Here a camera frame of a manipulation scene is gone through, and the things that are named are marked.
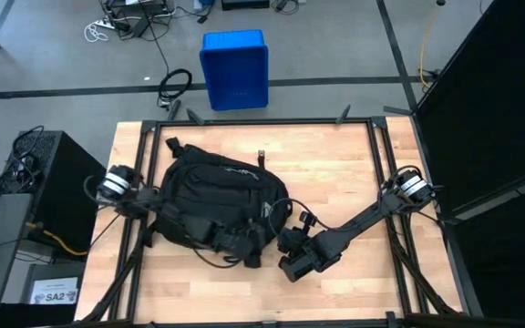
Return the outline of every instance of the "computer tower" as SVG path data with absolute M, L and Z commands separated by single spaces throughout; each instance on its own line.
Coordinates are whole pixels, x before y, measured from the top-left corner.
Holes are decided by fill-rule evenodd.
M 104 176 L 106 169 L 65 132 L 43 131 L 40 136 L 38 134 L 32 132 L 17 140 L 1 177 L 0 194 L 18 190 L 17 178 L 10 172 L 21 164 L 12 155 L 17 158 L 32 149 L 29 154 L 33 159 L 31 170 L 36 175 L 36 182 L 26 190 L 34 197 L 28 221 L 41 222 L 44 230 L 60 237 L 74 251 L 86 251 L 98 205 L 85 194 L 83 182 L 91 175 Z M 57 250 L 55 256 L 71 257 L 57 241 L 46 235 L 30 233 L 26 229 L 24 237 L 54 247 Z

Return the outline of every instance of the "electronic equipment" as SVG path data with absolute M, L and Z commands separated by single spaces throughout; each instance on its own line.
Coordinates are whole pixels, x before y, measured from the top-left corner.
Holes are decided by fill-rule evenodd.
M 268 8 L 271 6 L 269 0 L 221 0 L 222 10 L 243 8 Z
M 87 250 L 97 204 L 82 191 L 82 182 L 86 176 L 104 172 L 105 168 L 65 132 L 30 130 L 14 141 L 0 176 L 0 194 L 34 195 L 28 222 L 39 223 L 74 249 Z M 57 247 L 47 236 L 27 231 L 25 238 Z

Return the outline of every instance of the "metal bracket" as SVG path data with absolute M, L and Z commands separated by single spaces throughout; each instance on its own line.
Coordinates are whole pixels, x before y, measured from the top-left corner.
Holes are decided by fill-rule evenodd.
M 386 123 L 385 117 L 371 117 L 372 123 L 381 129 L 388 129 L 388 123 Z
M 165 108 L 165 110 L 169 112 L 168 121 L 175 120 L 175 117 L 178 115 L 178 111 L 180 110 L 180 106 L 181 100 L 174 100 L 173 103 Z
M 148 133 L 157 125 L 156 120 L 144 120 L 141 122 L 141 133 Z
M 344 111 L 339 116 L 339 118 L 337 118 L 335 120 L 335 124 L 336 125 L 340 125 L 340 124 L 344 123 L 344 120 L 347 118 L 347 114 L 349 114 L 351 107 L 352 107 L 352 105 L 347 105 L 347 107 L 345 107 Z
M 388 328 L 398 328 L 398 320 L 393 312 L 386 312 L 386 323 L 388 324 Z
M 384 106 L 383 110 L 385 113 L 392 113 L 392 114 L 398 114 L 398 115 L 404 115 L 404 116 L 412 116 L 412 111 L 408 109 L 402 109 L 402 108 L 392 108 L 390 106 Z
M 196 112 L 194 112 L 193 110 L 187 108 L 186 113 L 188 113 L 188 118 L 197 125 L 202 126 L 206 124 L 206 121 L 203 118 L 201 118 L 198 114 L 196 114 Z

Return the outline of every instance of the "black backpack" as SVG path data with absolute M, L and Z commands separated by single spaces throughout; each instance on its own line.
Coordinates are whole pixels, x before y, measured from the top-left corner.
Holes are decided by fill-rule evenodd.
M 229 263 L 260 267 L 262 249 L 292 213 L 289 200 L 272 208 L 289 194 L 283 182 L 264 169 L 264 152 L 259 151 L 256 167 L 192 145 L 182 147 L 177 138 L 166 144 L 177 160 L 163 177 L 163 206 L 150 228 L 199 256 L 199 249 L 224 251 Z

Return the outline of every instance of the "backpack zipper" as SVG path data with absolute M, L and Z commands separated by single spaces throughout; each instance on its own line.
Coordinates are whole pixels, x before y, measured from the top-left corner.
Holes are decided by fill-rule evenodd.
M 259 177 L 258 177 L 256 174 L 250 172 L 250 171 L 247 170 L 247 169 L 233 169 L 233 168 L 228 168 L 228 167 L 226 167 L 226 168 L 224 168 L 224 169 L 225 169 L 226 171 L 228 171 L 228 172 L 236 172 L 236 173 L 239 173 L 239 174 L 242 174 L 242 175 L 251 175 L 251 176 L 252 176 L 254 179 L 256 179 L 257 181 L 258 181 L 258 179 L 259 179 Z

